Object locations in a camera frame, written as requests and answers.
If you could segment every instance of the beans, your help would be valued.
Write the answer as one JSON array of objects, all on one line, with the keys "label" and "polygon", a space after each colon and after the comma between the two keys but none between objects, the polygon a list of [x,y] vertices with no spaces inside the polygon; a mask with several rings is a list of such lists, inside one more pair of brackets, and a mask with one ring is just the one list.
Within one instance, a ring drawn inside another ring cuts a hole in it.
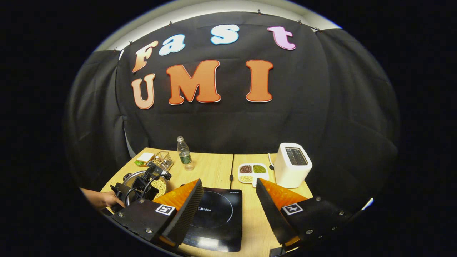
[{"label": "beans", "polygon": [[239,169],[239,172],[240,173],[252,173],[251,165],[241,166],[241,168]]},{"label": "beans", "polygon": [[151,186],[153,186],[159,190],[159,192],[155,195],[154,199],[164,195],[165,191],[167,189],[167,185],[161,179],[152,181]]},{"label": "beans", "polygon": [[252,183],[254,181],[251,176],[240,176],[239,179],[246,183]]},{"label": "beans", "polygon": [[254,173],[266,173],[266,170],[260,165],[254,165]]}]

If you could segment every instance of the wire basket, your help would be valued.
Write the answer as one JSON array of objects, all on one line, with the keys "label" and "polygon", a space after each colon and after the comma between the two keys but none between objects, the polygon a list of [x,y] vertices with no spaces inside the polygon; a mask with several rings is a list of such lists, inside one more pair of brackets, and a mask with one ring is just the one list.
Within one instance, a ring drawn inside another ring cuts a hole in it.
[{"label": "wire basket", "polygon": [[167,151],[158,152],[152,162],[164,171],[168,171],[173,165],[173,161]]}]

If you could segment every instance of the white divided plate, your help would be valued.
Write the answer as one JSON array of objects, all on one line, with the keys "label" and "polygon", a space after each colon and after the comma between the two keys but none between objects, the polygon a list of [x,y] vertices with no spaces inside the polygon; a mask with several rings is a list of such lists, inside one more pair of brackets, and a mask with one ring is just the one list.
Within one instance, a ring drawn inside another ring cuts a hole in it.
[{"label": "white divided plate", "polygon": [[[241,173],[241,167],[248,165],[251,166],[252,173]],[[254,165],[260,165],[265,168],[266,173],[254,173]],[[252,177],[252,182],[243,182],[240,179],[240,176],[251,176]],[[270,174],[268,173],[268,168],[265,166],[265,164],[261,163],[243,163],[238,167],[238,180],[241,183],[247,183],[247,184],[252,184],[253,187],[257,187],[257,178],[263,178],[265,180],[270,180]]]}]

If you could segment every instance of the orange letter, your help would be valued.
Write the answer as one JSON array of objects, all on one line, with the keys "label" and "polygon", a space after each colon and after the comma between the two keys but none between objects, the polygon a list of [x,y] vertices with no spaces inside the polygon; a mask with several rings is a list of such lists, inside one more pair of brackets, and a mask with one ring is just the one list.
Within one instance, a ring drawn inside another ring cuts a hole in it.
[{"label": "orange letter", "polygon": [[216,68],[219,62],[216,60],[206,60],[198,64],[194,75],[191,77],[182,65],[171,66],[167,69],[170,75],[171,98],[168,103],[171,105],[184,103],[184,98],[179,90],[184,94],[188,102],[194,100],[197,87],[199,93],[198,102],[218,102],[221,96],[216,91]]},{"label": "orange letter", "polygon": [[262,60],[246,62],[251,69],[251,91],[246,95],[250,102],[269,102],[273,96],[268,92],[268,73],[273,64]]},{"label": "orange letter", "polygon": [[144,77],[146,82],[146,88],[148,89],[148,99],[144,100],[141,97],[141,79],[136,79],[132,81],[133,87],[133,97],[135,98],[135,103],[141,109],[149,109],[154,104],[154,85],[152,80],[155,78],[155,74],[151,73]]},{"label": "orange letter", "polygon": [[137,72],[142,67],[146,66],[147,62],[144,60],[144,58],[148,59],[151,57],[152,48],[156,47],[158,44],[159,42],[156,40],[135,53],[137,55],[137,60],[135,61],[135,67],[133,68],[132,72]]}]

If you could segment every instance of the person's arm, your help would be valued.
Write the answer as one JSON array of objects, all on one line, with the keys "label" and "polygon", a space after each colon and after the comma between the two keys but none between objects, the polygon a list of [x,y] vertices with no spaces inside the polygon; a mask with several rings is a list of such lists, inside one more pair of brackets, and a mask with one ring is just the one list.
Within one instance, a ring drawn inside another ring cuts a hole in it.
[{"label": "person's arm", "polygon": [[96,192],[89,189],[80,188],[89,202],[94,206],[96,209],[103,209],[106,207],[112,207],[115,204],[120,204],[122,207],[125,208],[125,204],[116,197],[114,192]]}]

